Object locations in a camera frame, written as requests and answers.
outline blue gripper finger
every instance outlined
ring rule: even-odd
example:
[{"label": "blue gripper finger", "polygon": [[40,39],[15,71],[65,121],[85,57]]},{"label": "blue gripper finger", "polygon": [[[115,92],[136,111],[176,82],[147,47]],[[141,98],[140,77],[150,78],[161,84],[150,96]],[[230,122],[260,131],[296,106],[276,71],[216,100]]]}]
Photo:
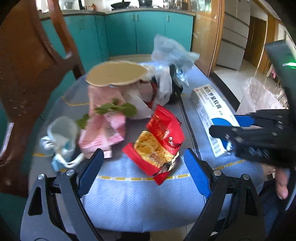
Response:
[{"label": "blue gripper finger", "polygon": [[101,149],[97,149],[91,156],[90,162],[79,178],[77,194],[80,198],[89,192],[99,170],[103,165],[103,161],[104,152]]},{"label": "blue gripper finger", "polygon": [[187,149],[184,153],[184,162],[189,170],[189,173],[198,189],[200,194],[204,195],[207,199],[211,195],[210,180],[202,170],[200,164],[196,160],[196,155],[191,149]]}]

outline refrigerator drawer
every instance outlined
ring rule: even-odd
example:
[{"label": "refrigerator drawer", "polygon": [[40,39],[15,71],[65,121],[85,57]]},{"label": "refrigerator drawer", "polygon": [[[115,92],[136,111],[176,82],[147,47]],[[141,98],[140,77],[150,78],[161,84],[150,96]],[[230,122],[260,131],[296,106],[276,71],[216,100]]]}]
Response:
[{"label": "refrigerator drawer", "polygon": [[244,36],[246,39],[249,34],[249,26],[239,21],[237,18],[225,14],[224,27]]},{"label": "refrigerator drawer", "polygon": [[222,39],[235,43],[243,48],[246,48],[248,40],[245,37],[227,28],[223,28]]},{"label": "refrigerator drawer", "polygon": [[237,16],[237,1],[236,0],[225,0],[224,11],[230,15]]},{"label": "refrigerator drawer", "polygon": [[237,18],[246,25],[250,25],[250,1],[237,0]]},{"label": "refrigerator drawer", "polygon": [[227,68],[239,70],[243,57],[243,48],[222,40],[216,64]]}]

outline translucent plastic bag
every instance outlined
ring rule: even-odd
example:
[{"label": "translucent plastic bag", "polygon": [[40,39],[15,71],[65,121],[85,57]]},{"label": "translucent plastic bag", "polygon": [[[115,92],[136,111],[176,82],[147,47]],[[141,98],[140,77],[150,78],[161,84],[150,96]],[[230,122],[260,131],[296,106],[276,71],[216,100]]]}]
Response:
[{"label": "translucent plastic bag", "polygon": [[161,35],[156,35],[154,38],[154,50],[151,59],[161,65],[174,64],[177,67],[177,77],[187,86],[188,81],[185,72],[192,68],[199,57],[198,53],[186,51],[181,44],[173,39]]},{"label": "translucent plastic bag", "polygon": [[243,86],[243,93],[242,101],[237,109],[238,115],[256,112],[256,110],[283,109],[276,96],[254,77]]}]

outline white cable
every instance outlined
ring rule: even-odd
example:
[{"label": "white cable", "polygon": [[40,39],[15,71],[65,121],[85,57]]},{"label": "white cable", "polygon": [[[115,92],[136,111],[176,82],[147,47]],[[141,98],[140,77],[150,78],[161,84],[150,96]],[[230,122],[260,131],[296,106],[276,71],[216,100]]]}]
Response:
[{"label": "white cable", "polygon": [[71,162],[66,162],[60,153],[56,153],[56,159],[59,163],[63,164],[66,168],[74,168],[77,167],[84,159],[84,154],[80,153],[75,160]]},{"label": "white cable", "polygon": [[77,167],[84,159],[84,154],[80,153],[75,158],[75,160],[70,161],[70,162],[66,162],[66,160],[63,158],[63,156],[61,154],[61,150],[57,147],[56,143],[52,142],[52,140],[48,136],[43,137],[42,140],[44,140],[42,142],[43,148],[45,150],[53,149],[55,151],[55,153],[56,153],[55,157],[56,157],[57,161],[59,163],[63,164],[64,167],[66,167],[66,168]]}]

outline chair backrest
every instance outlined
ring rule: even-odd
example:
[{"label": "chair backrest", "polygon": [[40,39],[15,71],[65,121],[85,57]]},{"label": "chair backrest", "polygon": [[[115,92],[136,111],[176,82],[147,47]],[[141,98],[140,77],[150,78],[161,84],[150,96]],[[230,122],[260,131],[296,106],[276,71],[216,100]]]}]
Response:
[{"label": "chair backrest", "polygon": [[85,72],[58,0],[48,4],[65,59],[48,40],[35,0],[13,2],[18,3],[0,19],[0,97],[9,121],[0,153],[0,192],[27,196],[28,176],[20,167],[34,122],[67,72],[76,79]]}]

